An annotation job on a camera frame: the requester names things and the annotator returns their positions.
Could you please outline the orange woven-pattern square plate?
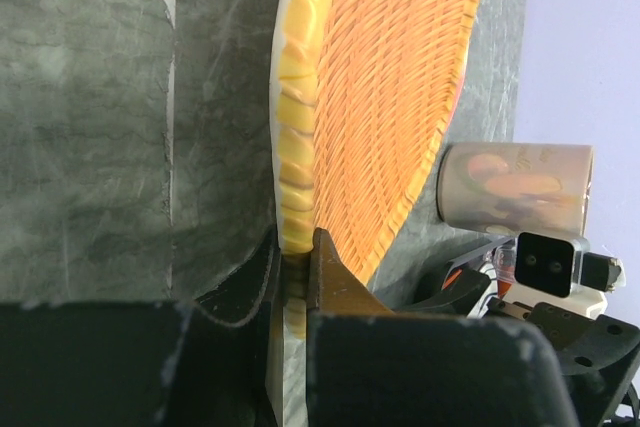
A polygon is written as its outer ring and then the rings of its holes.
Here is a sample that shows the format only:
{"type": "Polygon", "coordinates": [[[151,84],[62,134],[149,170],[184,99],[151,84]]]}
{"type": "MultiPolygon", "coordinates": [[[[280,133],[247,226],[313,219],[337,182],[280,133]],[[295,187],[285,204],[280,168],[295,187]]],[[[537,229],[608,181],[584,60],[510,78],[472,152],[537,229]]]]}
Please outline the orange woven-pattern square plate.
{"type": "Polygon", "coordinates": [[[306,335],[326,230],[367,284],[419,199],[462,91],[481,0],[279,0],[269,111],[284,316],[306,335]]]}

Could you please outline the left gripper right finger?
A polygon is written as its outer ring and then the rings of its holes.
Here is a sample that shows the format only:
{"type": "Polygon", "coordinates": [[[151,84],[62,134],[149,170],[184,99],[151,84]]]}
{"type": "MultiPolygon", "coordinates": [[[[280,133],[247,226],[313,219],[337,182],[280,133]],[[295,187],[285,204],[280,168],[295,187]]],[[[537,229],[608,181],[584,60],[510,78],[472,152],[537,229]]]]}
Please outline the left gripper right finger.
{"type": "Polygon", "coordinates": [[[310,426],[371,426],[381,383],[376,322],[393,315],[343,264],[331,235],[313,237],[306,301],[310,426]]]}

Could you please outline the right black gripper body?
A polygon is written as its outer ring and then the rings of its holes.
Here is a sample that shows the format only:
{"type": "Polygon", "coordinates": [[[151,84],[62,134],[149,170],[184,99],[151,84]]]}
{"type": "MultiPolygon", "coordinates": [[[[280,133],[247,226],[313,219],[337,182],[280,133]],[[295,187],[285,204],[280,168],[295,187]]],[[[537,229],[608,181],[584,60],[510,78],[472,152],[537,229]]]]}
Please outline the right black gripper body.
{"type": "Polygon", "coordinates": [[[622,274],[621,263],[600,254],[583,257],[587,284],[559,298],[515,279],[513,246],[482,246],[448,261],[419,282],[412,312],[504,317],[536,326],[556,351],[583,426],[636,426],[639,329],[604,315],[603,287],[622,274]]]}

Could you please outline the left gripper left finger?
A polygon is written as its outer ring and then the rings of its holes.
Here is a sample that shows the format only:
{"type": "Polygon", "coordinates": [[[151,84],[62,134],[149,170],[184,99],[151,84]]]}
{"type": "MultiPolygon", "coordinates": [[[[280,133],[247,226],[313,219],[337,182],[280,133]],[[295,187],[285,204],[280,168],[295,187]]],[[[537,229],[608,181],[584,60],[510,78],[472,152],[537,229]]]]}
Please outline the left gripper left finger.
{"type": "Polygon", "coordinates": [[[249,395],[256,426],[281,424],[280,266],[271,227],[247,261],[198,299],[218,329],[215,383],[249,395]]]}

